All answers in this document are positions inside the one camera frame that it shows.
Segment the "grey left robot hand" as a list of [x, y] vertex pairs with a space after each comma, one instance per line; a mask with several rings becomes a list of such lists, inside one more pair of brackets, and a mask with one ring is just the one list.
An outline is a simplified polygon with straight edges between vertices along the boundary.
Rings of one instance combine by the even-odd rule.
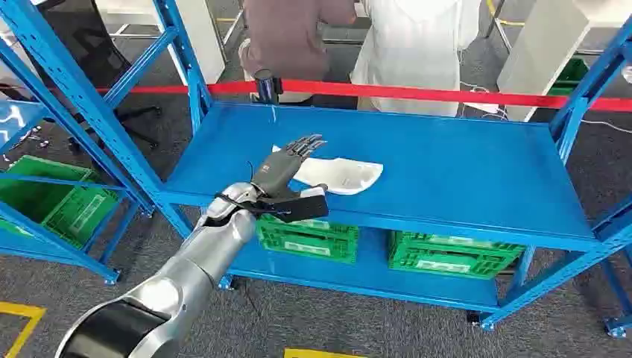
[[288, 185], [311, 153], [325, 143], [321, 134], [303, 136], [288, 143], [265, 158], [250, 183], [268, 198], [299, 197]]

